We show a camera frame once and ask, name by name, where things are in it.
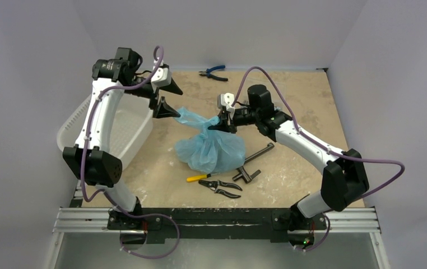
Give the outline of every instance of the blue bag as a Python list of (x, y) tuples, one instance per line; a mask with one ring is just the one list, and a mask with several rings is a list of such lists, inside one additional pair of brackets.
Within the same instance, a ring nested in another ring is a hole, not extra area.
[(207, 129), (219, 122), (217, 116), (206, 119), (182, 107), (180, 117), (174, 118), (179, 123), (200, 130), (191, 139), (182, 139), (175, 144), (179, 160), (187, 163), (193, 170), (203, 173), (222, 173), (234, 170), (245, 163), (245, 142), (241, 137)]

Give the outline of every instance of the screwdriver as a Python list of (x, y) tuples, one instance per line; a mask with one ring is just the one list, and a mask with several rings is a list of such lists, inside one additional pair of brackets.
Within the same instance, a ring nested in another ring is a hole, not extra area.
[(209, 178), (209, 177), (211, 177), (213, 175), (217, 175), (217, 174), (219, 174), (219, 173), (210, 173), (210, 174), (205, 174), (205, 175), (196, 175), (194, 177), (187, 178), (187, 182), (198, 181), (198, 180), (201, 180), (201, 179), (204, 179), (204, 178)]

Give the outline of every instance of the beige table surface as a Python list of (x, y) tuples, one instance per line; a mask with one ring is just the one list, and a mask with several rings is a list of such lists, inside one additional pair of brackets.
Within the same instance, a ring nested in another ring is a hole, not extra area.
[[(218, 75), (228, 77), (229, 81), (218, 82), (200, 77), (198, 72), (174, 72), (173, 79), (184, 91), (184, 95), (163, 91), (161, 94), (173, 108), (185, 106), (210, 118), (219, 112), (216, 107), (218, 94), (236, 94), (243, 74), (244, 72), (236, 71), (220, 72)], [(324, 72), (271, 72), (270, 75), (277, 82), (302, 127), (336, 147), (347, 149)], [(279, 100), (264, 75), (252, 72), (245, 83), (240, 101), (246, 99), (248, 86), (254, 84), (265, 84), (272, 93), (273, 100)], [(252, 174), (260, 169), (261, 174), (249, 184), (237, 181), (243, 188), (242, 192), (224, 188), (242, 195), (241, 198), (230, 199), (215, 194), (197, 182), (185, 181), (187, 177), (200, 173), (180, 162), (174, 150), (177, 141), (190, 138), (199, 131), (183, 126), (172, 118), (153, 121), (154, 127), (149, 138), (122, 174), (122, 179), (139, 197), (143, 207), (289, 207), (308, 192), (313, 193), (321, 187), (322, 176), (313, 165), (293, 150), (276, 143), (273, 150), (245, 165), (248, 173)], [(255, 126), (239, 127), (237, 135), (245, 140), (247, 156), (264, 148), (271, 141), (262, 136)], [(210, 179), (232, 182), (231, 177), (235, 174), (236, 171), (231, 171)], [(83, 207), (109, 206), (103, 195), (83, 204)], [(362, 200), (351, 205), (363, 206)]]

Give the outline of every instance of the hand tool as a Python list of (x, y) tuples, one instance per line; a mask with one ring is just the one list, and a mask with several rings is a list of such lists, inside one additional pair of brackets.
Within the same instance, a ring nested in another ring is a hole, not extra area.
[(209, 178), (213, 175), (217, 175), (219, 173), (210, 173), (210, 174), (204, 174), (204, 175), (195, 175), (193, 177), (187, 178), (187, 182), (194, 182), (200, 179)]
[(228, 78), (226, 78), (226, 77), (217, 77), (217, 76), (211, 74), (212, 71), (219, 70), (219, 69), (225, 69), (225, 65), (215, 66), (215, 67), (209, 68), (205, 71), (199, 71), (199, 76), (211, 78), (211, 79), (217, 80), (217, 81), (228, 81)]
[[(275, 145), (273, 143), (268, 143), (268, 145), (266, 145), (266, 147), (264, 149), (254, 153), (253, 155), (246, 158), (244, 165), (246, 163), (258, 158), (259, 156), (267, 153), (268, 151), (272, 150), (274, 147), (275, 147)], [(237, 174), (236, 176), (232, 177), (233, 181), (237, 181), (240, 178), (243, 178), (243, 180), (245, 181), (246, 184), (250, 183), (253, 180), (253, 178), (255, 178), (257, 175), (259, 175), (261, 173), (260, 170), (256, 170), (255, 173), (253, 173), (252, 175), (249, 175), (247, 173), (247, 171), (245, 171), (245, 168), (243, 166), (238, 167), (236, 170), (240, 173)]]
[(240, 188), (240, 186), (238, 186), (235, 183), (227, 183), (227, 182), (222, 182), (220, 180), (217, 180), (217, 181), (199, 180), (199, 184), (211, 189), (215, 193), (222, 194), (222, 195), (227, 196), (227, 197), (232, 198), (232, 199), (236, 199), (236, 198), (241, 197), (238, 194), (229, 193), (227, 191), (224, 191), (223, 189), (219, 189), (219, 186), (222, 186), (222, 187), (234, 188), (234, 189), (237, 189), (239, 191), (242, 191), (242, 188)]

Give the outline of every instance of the blue-handled pliers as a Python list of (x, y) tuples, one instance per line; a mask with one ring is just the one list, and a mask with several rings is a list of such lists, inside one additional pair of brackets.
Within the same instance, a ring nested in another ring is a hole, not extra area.
[(208, 77), (208, 78), (211, 78), (213, 80), (218, 80), (218, 81), (228, 81), (228, 78), (226, 78), (226, 77), (217, 77), (217, 76), (211, 74), (212, 71), (219, 70), (219, 69), (225, 69), (225, 65), (215, 66), (215, 67), (209, 68), (205, 71), (200, 71), (199, 76)]

